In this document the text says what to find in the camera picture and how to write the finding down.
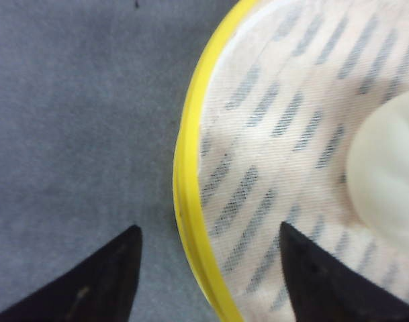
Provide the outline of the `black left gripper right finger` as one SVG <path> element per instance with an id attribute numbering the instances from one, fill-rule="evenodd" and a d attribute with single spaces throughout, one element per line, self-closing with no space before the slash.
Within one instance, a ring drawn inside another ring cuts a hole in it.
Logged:
<path id="1" fill-rule="evenodd" d="M 282 222 L 279 245 L 296 321 L 409 321 L 398 299 Z"/>

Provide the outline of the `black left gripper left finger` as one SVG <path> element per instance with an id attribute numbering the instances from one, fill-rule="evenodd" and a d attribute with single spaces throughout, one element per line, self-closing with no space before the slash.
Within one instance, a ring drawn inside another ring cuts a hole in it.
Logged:
<path id="1" fill-rule="evenodd" d="M 73 269 L 0 312 L 0 321 L 128 321 L 140 278 L 133 225 Z"/>

